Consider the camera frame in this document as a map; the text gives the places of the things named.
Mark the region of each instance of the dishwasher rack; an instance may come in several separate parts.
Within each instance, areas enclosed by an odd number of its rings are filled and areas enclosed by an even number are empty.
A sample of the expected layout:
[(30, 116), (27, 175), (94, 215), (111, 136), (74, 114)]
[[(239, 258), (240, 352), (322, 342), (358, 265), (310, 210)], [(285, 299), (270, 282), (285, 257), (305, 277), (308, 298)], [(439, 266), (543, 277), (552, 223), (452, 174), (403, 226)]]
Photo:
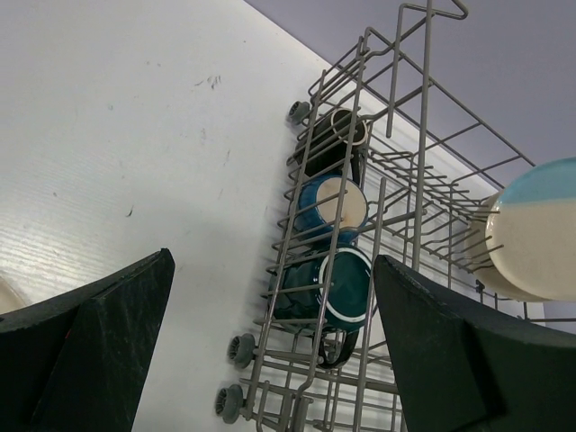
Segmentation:
[[(395, 41), (386, 39), (371, 27), (367, 28), (358, 42), (312, 84), (309, 89), (310, 101), (297, 102), (290, 109), (289, 118), (301, 127), (297, 137), (301, 147), (287, 161), (291, 186), (283, 196), (288, 201), (288, 211), (278, 221), (282, 236), (272, 245), (277, 252), (275, 263), (266, 269), (275, 279), (270, 289), (261, 293), (268, 302), (268, 308), (262, 319), (254, 321), (260, 327), (258, 338), (245, 334), (235, 337), (230, 343), (229, 358), (237, 366), (244, 368), (252, 362), (253, 365), (250, 376), (240, 379), (240, 383), (247, 388), (245, 399), (242, 387), (237, 384), (220, 390), (218, 394), (216, 412), (225, 422), (233, 423), (241, 415), (246, 420), (253, 419), (256, 430), (298, 432), (306, 427), (322, 431), (407, 430), (392, 364), (386, 351), (385, 336), (375, 330), (374, 323), (378, 319), (374, 321), (370, 313), (375, 305), (372, 276), (365, 324), (359, 339), (361, 343), (345, 366), (337, 370), (324, 370), (320, 367), (322, 359), (318, 355), (320, 344), (338, 351), (342, 343), (341, 334), (337, 333), (333, 339), (326, 340), (320, 332), (312, 336), (291, 335), (283, 327), (294, 323), (321, 328), (326, 322), (330, 278), (340, 232), (343, 199), (347, 192), (346, 179), (353, 158), (360, 159), (359, 185), (371, 209), (368, 224), (358, 229), (360, 237), (357, 245), (371, 254), (373, 262), (381, 251), (385, 251), (428, 277), (447, 284), (449, 288), (471, 296), (477, 295), (479, 302), (487, 302), (496, 309), (503, 302), (516, 303), (484, 291), (483, 285), (473, 277), (473, 272), (489, 266), (491, 261), (487, 253), (467, 256), (466, 251), (474, 245), (466, 247), (464, 242), (478, 234), (468, 228), (469, 222), (490, 214), (490, 209), (482, 209), (483, 201), (504, 187), (493, 170), (511, 164), (523, 164), (529, 169), (534, 163), (430, 76), (432, 18), (441, 16), (463, 20), (468, 15), (461, 1), (453, 0), (452, 3), (457, 13), (434, 9), (431, 0), (427, 0), (426, 6), (401, 5)], [(424, 13), (425, 16), (402, 31), (407, 10)], [(420, 27), (425, 29), (422, 67), (401, 50), (401, 42)], [(419, 81), (405, 95), (397, 96), (401, 68), (416, 72)], [(387, 96), (376, 90), (376, 84), (385, 77), (390, 79), (390, 93)], [(450, 101), (469, 119), (469, 124), (443, 137), (430, 130), (428, 95), (431, 89)], [(404, 106), (408, 106), (410, 101), (418, 101), (418, 98), (419, 119), (416, 120)], [(324, 139), (319, 145), (312, 146), (314, 127), (341, 107), (350, 110), (350, 114), (349, 118), (342, 119), (346, 121), (337, 132), (339, 138), (336, 141)], [(359, 122), (367, 125), (368, 141), (353, 156), (352, 141)], [(418, 131), (418, 145), (415, 148), (399, 145), (394, 139), (397, 122), (404, 128)], [(490, 134), (508, 156), (478, 166), (452, 145), (454, 140), (480, 130)], [(341, 160), (311, 177), (305, 175), (307, 164), (345, 140), (346, 154)], [(301, 162), (296, 160), (297, 154), (301, 156)], [(441, 168), (427, 165), (427, 159), (434, 159), (439, 154), (449, 155), (454, 165), (461, 168), (459, 174), (448, 175)], [(288, 291), (318, 288), (309, 285), (283, 290), (282, 280), (287, 266), (311, 259), (310, 256), (297, 257), (298, 251), (306, 249), (320, 236), (327, 236), (317, 233), (316, 237), (304, 238), (293, 230), (293, 226), (294, 220), (302, 212), (296, 206), (302, 187), (335, 167), (341, 167), (345, 181), (341, 182), (338, 193), (327, 198), (337, 205), (336, 218), (328, 224), (333, 225), (328, 238), (330, 247), (328, 251), (311, 256), (328, 257), (319, 316), (317, 319), (275, 319), (273, 310), (279, 296)], [(529, 320), (528, 305), (524, 302), (518, 303), (518, 306), (523, 311), (523, 316), (518, 314), (518, 317)], [(280, 340), (278, 349), (273, 343), (276, 336)], [(323, 407), (318, 409), (319, 404), (312, 404), (315, 401), (323, 401)], [(338, 418), (338, 413), (345, 412), (352, 417), (351, 422)]]

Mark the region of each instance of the wheel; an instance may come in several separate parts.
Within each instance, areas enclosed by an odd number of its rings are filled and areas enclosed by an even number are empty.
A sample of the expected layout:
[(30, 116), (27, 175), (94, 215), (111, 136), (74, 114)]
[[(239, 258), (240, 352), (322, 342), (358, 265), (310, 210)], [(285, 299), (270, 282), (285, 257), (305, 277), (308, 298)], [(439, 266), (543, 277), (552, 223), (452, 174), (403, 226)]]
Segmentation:
[(254, 336), (245, 333), (242, 336), (234, 337), (228, 345), (228, 358), (234, 362), (236, 367), (245, 369), (254, 358), (256, 340)]
[(302, 122), (302, 120), (304, 120), (309, 113), (310, 113), (309, 103), (296, 101), (290, 107), (290, 111), (288, 112), (288, 118), (292, 123), (298, 124)]
[(222, 417), (224, 423), (231, 425), (240, 416), (240, 409), (244, 406), (242, 387), (232, 384), (228, 389), (220, 389), (216, 396), (214, 408), (216, 415)]

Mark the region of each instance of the gray wheel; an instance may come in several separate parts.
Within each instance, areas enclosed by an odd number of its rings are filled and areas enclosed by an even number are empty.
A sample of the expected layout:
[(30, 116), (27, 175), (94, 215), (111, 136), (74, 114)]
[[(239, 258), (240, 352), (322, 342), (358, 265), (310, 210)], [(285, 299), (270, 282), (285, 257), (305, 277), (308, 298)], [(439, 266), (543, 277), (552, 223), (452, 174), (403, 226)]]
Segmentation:
[(240, 416), (240, 409), (244, 406), (242, 387), (232, 384), (228, 389), (220, 389), (216, 396), (214, 408), (216, 415), (222, 417), (224, 423), (231, 425)]
[(254, 336), (245, 333), (234, 337), (228, 345), (228, 358), (240, 369), (246, 368), (254, 358), (256, 340)]
[(310, 113), (310, 104), (307, 102), (294, 102), (288, 112), (288, 118), (294, 124), (301, 123)]

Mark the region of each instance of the gray wall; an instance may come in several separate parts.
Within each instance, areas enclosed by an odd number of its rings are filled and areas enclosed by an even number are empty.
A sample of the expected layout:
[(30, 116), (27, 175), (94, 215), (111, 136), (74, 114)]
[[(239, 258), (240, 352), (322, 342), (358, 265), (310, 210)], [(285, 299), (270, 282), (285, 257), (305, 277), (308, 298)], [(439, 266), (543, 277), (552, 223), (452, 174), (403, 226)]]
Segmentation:
[[(497, 131), (543, 163), (576, 156), (576, 2), (573, 0), (464, 0), (470, 16), (436, 18), (431, 74)], [(329, 62), (336, 61), (373, 26), (393, 40), (400, 0), (247, 0)], [(452, 8), (448, 0), (436, 7)], [(421, 17), (410, 13), (404, 28)], [(403, 42), (414, 59), (423, 56), (423, 31)], [(400, 77), (402, 95), (411, 76)], [(384, 94), (388, 91), (382, 83)], [(456, 115), (432, 97), (429, 127), (442, 136), (460, 127)], [(458, 143), (466, 156), (488, 165), (497, 150), (486, 137)], [(503, 182), (525, 166), (499, 173)], [(547, 317), (576, 316), (572, 303), (551, 302)], [(576, 324), (556, 327), (576, 332)]]

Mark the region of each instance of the mug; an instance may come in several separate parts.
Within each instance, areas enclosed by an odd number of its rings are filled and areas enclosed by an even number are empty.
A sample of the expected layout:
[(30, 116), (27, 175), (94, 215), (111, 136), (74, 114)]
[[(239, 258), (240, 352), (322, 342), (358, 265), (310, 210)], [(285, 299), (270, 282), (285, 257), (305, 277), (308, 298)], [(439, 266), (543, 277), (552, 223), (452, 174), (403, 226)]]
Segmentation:
[[(339, 175), (321, 175), (302, 187), (300, 198), (298, 200), (297, 210), (305, 209), (318, 203), (333, 194), (337, 194), (342, 184), (342, 177)], [(358, 237), (354, 231), (346, 231), (351, 228), (363, 227), (368, 219), (368, 201), (362, 190), (351, 180), (346, 181), (347, 193), (344, 195), (340, 222), (340, 232), (338, 241), (342, 243), (352, 243)], [(299, 214), (294, 220), (294, 227), (300, 232), (311, 230), (332, 222), (336, 218), (336, 206), (338, 198), (323, 202), (313, 208), (310, 208)], [(310, 233), (308, 238), (326, 234), (334, 229), (332, 225), (315, 229)]]
[[(310, 143), (309, 159), (306, 163), (304, 172), (306, 176), (314, 176), (323, 169), (337, 163), (339, 160), (344, 159), (348, 144), (348, 133), (350, 130), (350, 121), (352, 119), (352, 112), (347, 108), (337, 108), (329, 115), (324, 117), (312, 130), (312, 140)], [(326, 147), (335, 143), (339, 139), (343, 139), (334, 148), (325, 151), (321, 155), (315, 157), (316, 151), (314, 150), (320, 144), (323, 151)], [(360, 183), (360, 151), (364, 143), (368, 141), (368, 126), (365, 121), (357, 121), (355, 126), (355, 133), (352, 140), (352, 177), (354, 181)], [(301, 151), (294, 155), (295, 160), (301, 164), (304, 157), (304, 145), (306, 141), (303, 140), (298, 143), (296, 149)], [(325, 174), (340, 174), (342, 173), (342, 166), (337, 166)]]
[[(328, 250), (326, 247), (312, 250), (305, 256), (326, 250)], [(289, 266), (284, 270), (283, 284), (280, 289), (323, 284), (328, 261), (327, 256), (321, 256)], [(337, 245), (332, 267), (331, 287), (324, 315), (326, 323), (320, 331), (326, 335), (343, 330), (346, 332), (346, 337), (336, 360), (329, 359), (323, 344), (320, 344), (319, 355), (324, 359), (320, 366), (325, 369), (339, 367), (348, 360), (354, 351), (358, 330), (365, 323), (371, 267), (370, 259), (357, 247)], [(269, 290), (274, 289), (275, 281), (276, 276), (273, 276)], [(278, 320), (316, 319), (320, 313), (322, 293), (323, 288), (320, 287), (307, 291), (279, 294), (273, 311), (274, 317)], [(316, 324), (283, 324), (283, 327), (291, 333), (304, 336), (311, 336), (318, 331)]]

